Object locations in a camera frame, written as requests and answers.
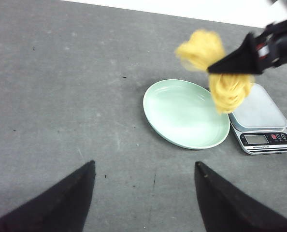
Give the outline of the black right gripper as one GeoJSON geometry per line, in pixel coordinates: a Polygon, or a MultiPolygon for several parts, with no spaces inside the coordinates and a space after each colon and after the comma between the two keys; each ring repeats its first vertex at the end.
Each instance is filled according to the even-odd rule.
{"type": "Polygon", "coordinates": [[[217,74],[262,74],[264,69],[287,64],[287,19],[271,23],[258,36],[248,33],[242,44],[207,68],[217,74]]]}

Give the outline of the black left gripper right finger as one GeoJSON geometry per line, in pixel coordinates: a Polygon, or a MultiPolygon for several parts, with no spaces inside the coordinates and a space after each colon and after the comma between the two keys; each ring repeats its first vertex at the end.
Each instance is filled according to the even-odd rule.
{"type": "Polygon", "coordinates": [[[287,232],[287,218],[256,201],[201,161],[194,180],[208,232],[287,232]]]}

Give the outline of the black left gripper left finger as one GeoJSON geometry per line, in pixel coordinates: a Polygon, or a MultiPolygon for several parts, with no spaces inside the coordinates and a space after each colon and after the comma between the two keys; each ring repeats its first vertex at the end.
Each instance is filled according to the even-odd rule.
{"type": "Polygon", "coordinates": [[[95,177],[95,161],[91,160],[39,196],[0,217],[0,232],[83,231],[95,177]]]}

